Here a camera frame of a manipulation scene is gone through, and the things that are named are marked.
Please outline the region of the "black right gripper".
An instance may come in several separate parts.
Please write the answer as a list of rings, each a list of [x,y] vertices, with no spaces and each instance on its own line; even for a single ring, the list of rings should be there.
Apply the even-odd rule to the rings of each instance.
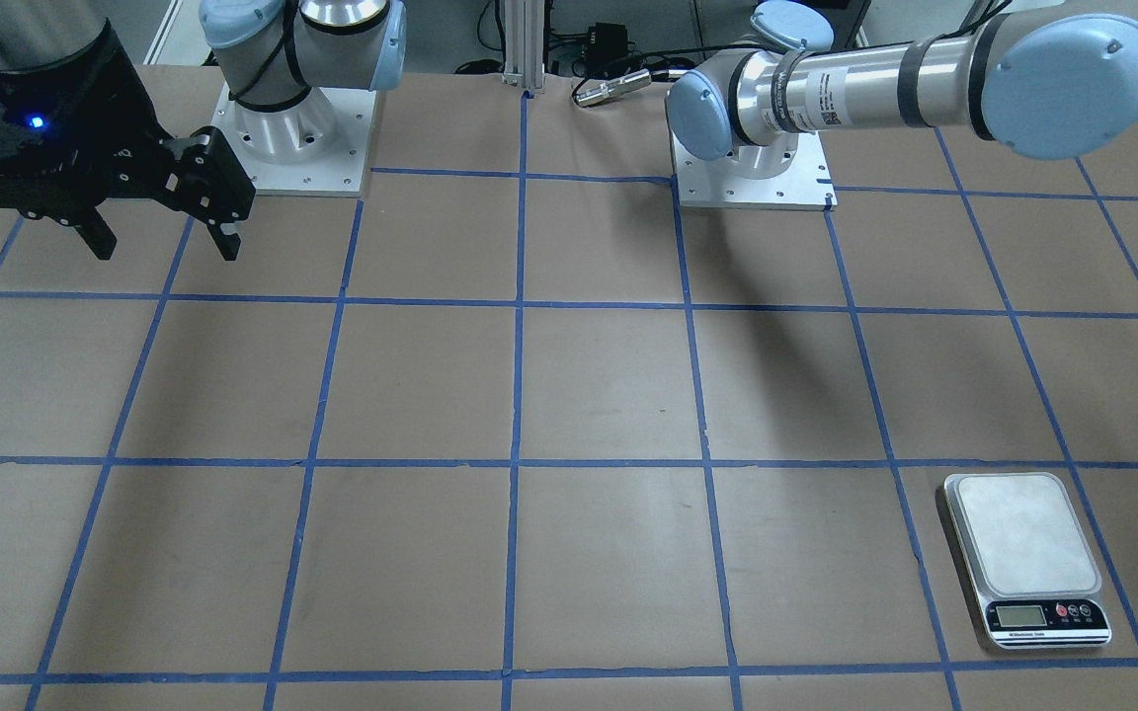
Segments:
[[[0,20],[0,208],[60,220],[109,261],[109,198],[175,206],[233,262],[256,187],[221,129],[160,125],[109,20]]]

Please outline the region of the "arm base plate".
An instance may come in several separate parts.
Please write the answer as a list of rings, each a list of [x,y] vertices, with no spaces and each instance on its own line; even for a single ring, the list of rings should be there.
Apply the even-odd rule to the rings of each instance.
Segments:
[[[382,93],[315,86],[296,107],[258,113],[221,93],[212,125],[233,148],[258,197],[360,198]]]
[[[834,182],[819,135],[785,134],[768,147],[741,144],[735,152],[701,162],[670,138],[679,202],[694,208],[831,210]]]

